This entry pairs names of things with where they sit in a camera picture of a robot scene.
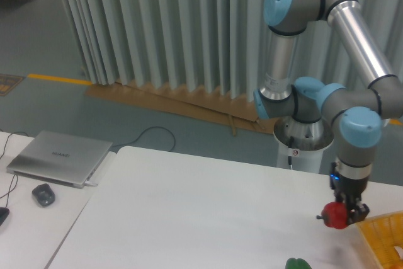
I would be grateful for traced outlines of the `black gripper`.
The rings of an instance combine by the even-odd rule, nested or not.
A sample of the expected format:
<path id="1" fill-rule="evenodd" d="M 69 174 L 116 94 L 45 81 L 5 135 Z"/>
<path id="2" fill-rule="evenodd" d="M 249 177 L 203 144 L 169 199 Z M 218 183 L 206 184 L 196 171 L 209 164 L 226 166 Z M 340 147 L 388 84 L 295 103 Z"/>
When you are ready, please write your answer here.
<path id="1" fill-rule="evenodd" d="M 335 161 L 331 163 L 329 177 L 335 201 L 343 203 L 347 209 L 347 225 L 364 221 L 370 213 L 367 204 L 362 202 L 369 180 L 369 166 L 354 167 Z"/>

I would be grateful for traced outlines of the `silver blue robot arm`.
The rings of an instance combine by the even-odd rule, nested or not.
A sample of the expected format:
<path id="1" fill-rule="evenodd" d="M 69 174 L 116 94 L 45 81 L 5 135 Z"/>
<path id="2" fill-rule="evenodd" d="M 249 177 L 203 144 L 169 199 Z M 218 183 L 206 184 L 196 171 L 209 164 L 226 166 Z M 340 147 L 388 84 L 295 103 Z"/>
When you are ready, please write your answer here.
<path id="1" fill-rule="evenodd" d="M 402 116 L 402 83 L 365 22 L 358 0 L 264 0 L 264 22 L 271 31 L 268 67 L 254 91 L 259 118 L 275 118 L 275 137 L 288 158 L 297 151 L 336 146 L 329 182 L 335 200 L 319 219 L 335 229 L 365 220 L 368 206 L 362 193 L 372 172 L 384 123 Z M 315 21 L 326 22 L 337 34 L 363 83 L 350 91 L 336 82 L 339 64 L 330 52 L 323 79 L 290 81 L 295 42 Z"/>

